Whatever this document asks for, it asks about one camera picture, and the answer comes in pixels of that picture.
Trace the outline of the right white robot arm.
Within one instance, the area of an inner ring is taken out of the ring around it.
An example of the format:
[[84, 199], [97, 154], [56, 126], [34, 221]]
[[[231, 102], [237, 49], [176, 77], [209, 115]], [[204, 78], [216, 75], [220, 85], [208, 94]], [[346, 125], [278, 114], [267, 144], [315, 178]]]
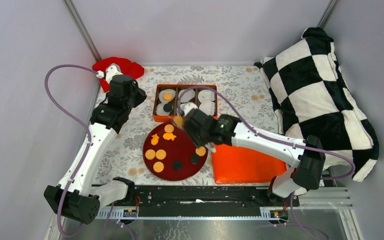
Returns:
[[289, 168], [271, 180], [266, 193], [267, 201], [273, 206], [281, 205], [299, 189], [319, 188], [326, 156], [315, 136], [290, 138], [255, 128], [231, 115], [222, 114], [215, 119], [198, 108], [182, 111], [172, 120], [197, 147], [235, 146], [269, 155], [287, 164]]

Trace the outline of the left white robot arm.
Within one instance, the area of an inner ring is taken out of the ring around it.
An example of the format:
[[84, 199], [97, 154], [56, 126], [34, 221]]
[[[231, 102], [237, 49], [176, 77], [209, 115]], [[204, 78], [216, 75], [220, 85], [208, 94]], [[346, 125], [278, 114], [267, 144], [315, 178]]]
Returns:
[[94, 187], [93, 178], [108, 144], [119, 134], [131, 110], [146, 97], [129, 75], [112, 77], [106, 99], [93, 110], [86, 138], [71, 167], [57, 185], [45, 188], [44, 198], [55, 214], [88, 225], [102, 207], [116, 201], [124, 206], [134, 202], [133, 181], [115, 177]]

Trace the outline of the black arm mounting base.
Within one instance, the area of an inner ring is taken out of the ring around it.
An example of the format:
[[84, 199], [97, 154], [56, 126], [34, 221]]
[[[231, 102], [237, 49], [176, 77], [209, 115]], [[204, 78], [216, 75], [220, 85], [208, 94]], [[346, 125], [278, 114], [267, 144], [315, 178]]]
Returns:
[[157, 186], [138, 185], [131, 198], [118, 200], [115, 209], [126, 209], [125, 217], [140, 218], [258, 218], [265, 209], [282, 211], [289, 205], [298, 207], [293, 199], [268, 196], [266, 187], [255, 186]]

